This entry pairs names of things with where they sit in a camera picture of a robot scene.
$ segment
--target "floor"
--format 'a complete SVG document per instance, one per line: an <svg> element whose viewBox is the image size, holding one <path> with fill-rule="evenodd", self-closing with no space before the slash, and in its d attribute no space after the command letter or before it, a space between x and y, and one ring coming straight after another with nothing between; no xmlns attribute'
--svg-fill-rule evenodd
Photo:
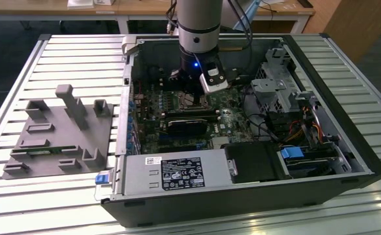
<svg viewBox="0 0 381 235"><path fill-rule="evenodd" d="M156 24L132 23L131 31L163 33L164 22ZM0 22L0 106L6 92L35 47L40 34L61 34L59 22L31 22L31 30L24 30L20 22ZM65 34L117 33L116 22L65 22ZM358 68L381 91L381 37L358 63Z"/></svg>

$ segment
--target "blue latch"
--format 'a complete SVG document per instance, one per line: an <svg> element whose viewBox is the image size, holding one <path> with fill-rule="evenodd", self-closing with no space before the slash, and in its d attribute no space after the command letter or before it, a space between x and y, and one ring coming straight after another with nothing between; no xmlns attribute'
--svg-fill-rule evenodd
<svg viewBox="0 0 381 235"><path fill-rule="evenodd" d="M302 158L303 152L301 147L286 147L282 151L283 158Z"/></svg>
<svg viewBox="0 0 381 235"><path fill-rule="evenodd" d="M97 174L96 176L96 185L104 185L109 183L109 173Z"/></svg>

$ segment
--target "table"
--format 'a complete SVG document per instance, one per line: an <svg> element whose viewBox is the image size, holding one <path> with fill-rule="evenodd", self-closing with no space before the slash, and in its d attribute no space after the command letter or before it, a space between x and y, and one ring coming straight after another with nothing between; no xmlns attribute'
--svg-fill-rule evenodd
<svg viewBox="0 0 381 235"><path fill-rule="evenodd" d="M68 10L68 0L0 0L0 21L116 21L119 2Z"/></svg>
<svg viewBox="0 0 381 235"><path fill-rule="evenodd" d="M331 39L318 34L293 37L381 158L379 92ZM28 119L28 100L43 98L48 106L63 105L53 91L65 83L72 84L73 95L84 104L100 98L115 104L107 165L113 167L119 100L127 87L121 82L121 39L123 35L53 35L39 40L0 108L0 177ZM298 76L310 89L301 73ZM125 229L95 200L95 176L0 179L0 234L381 234L381 180L322 205Z"/></svg>
<svg viewBox="0 0 381 235"><path fill-rule="evenodd" d="M113 5L67 10L67 0L0 0L0 21L117 21L121 34L128 34L129 20L166 20L170 0L116 0ZM271 5L274 21L295 21L291 33L302 33L313 8L297 0ZM271 12L259 8L255 21L271 20Z"/></svg>
<svg viewBox="0 0 381 235"><path fill-rule="evenodd" d="M166 20L166 11L170 0L121 0L119 3L119 29L121 34L128 34L127 22L132 20ZM297 0L286 0L282 4L271 5L274 21L295 21L291 33L302 33L309 17L315 13L313 8L305 8ZM255 21L270 21L271 12L263 8L256 11Z"/></svg>

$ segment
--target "gray post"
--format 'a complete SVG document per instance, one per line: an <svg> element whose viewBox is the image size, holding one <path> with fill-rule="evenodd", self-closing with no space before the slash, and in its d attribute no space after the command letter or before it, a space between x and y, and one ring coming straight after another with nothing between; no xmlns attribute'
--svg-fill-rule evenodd
<svg viewBox="0 0 381 235"><path fill-rule="evenodd" d="M84 118L84 106L81 101L72 96L72 86L69 84L59 85L55 91L57 98L63 99L67 112L71 118L73 118L80 130L88 129L88 123Z"/></svg>

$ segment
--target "barcode sticker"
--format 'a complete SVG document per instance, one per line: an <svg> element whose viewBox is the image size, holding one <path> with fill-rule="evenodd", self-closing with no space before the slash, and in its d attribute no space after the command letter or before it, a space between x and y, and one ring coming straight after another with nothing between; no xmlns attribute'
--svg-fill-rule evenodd
<svg viewBox="0 0 381 235"><path fill-rule="evenodd" d="M146 158L146 165L158 165L162 164L162 157L152 157L152 158Z"/></svg>

